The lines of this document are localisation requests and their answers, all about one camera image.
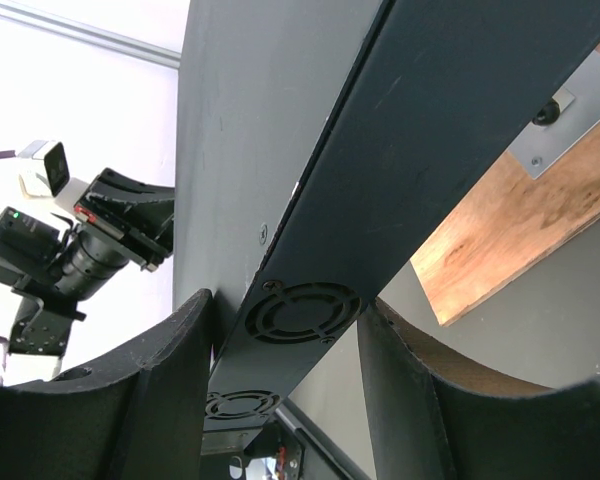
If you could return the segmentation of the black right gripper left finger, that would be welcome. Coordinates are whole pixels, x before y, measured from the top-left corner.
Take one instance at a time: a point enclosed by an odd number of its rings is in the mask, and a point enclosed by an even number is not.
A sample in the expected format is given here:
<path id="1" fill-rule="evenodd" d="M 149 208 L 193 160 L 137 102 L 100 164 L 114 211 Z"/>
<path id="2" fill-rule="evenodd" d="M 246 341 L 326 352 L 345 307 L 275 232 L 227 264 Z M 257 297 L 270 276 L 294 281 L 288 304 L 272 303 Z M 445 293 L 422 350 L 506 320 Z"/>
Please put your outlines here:
<path id="1" fill-rule="evenodd" d="M 212 294 L 51 381 L 0 386 L 0 479 L 196 479 Z"/>

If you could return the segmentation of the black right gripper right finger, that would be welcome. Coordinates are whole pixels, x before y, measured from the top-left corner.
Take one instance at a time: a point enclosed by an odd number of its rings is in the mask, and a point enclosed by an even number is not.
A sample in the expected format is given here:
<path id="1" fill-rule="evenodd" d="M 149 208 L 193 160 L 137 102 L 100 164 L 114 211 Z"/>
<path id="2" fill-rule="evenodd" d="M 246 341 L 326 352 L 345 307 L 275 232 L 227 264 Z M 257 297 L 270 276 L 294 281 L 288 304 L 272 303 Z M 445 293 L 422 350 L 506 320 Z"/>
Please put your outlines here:
<path id="1" fill-rule="evenodd" d="M 551 389 L 488 368 L 382 301 L 357 324 L 381 479 L 600 479 L 600 376 Z"/>

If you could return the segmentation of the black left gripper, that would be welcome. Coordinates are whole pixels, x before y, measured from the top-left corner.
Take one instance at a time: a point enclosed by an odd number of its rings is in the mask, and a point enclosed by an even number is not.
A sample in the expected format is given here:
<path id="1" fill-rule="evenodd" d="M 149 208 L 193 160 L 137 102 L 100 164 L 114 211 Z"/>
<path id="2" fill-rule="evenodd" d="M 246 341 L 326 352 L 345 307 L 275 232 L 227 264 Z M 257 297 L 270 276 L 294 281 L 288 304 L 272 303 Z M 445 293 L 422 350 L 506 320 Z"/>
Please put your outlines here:
<path id="1" fill-rule="evenodd" d="M 104 169 L 74 203 L 81 221 L 108 235 L 141 269 L 154 272 L 173 254 L 175 189 Z"/>

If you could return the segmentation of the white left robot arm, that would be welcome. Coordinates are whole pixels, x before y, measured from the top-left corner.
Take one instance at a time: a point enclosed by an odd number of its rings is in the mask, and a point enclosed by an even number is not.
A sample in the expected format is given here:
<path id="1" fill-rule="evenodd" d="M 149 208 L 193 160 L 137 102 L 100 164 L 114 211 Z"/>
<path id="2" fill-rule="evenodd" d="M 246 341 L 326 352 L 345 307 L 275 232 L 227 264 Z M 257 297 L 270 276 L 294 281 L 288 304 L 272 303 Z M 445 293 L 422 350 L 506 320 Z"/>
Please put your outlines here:
<path id="1" fill-rule="evenodd" d="M 174 249 L 175 190 L 110 168 L 93 181 L 66 178 L 50 188 L 58 229 L 12 207 L 0 214 L 0 284 L 21 299 L 7 356 L 62 361 L 80 303 L 128 264 L 154 272 Z"/>

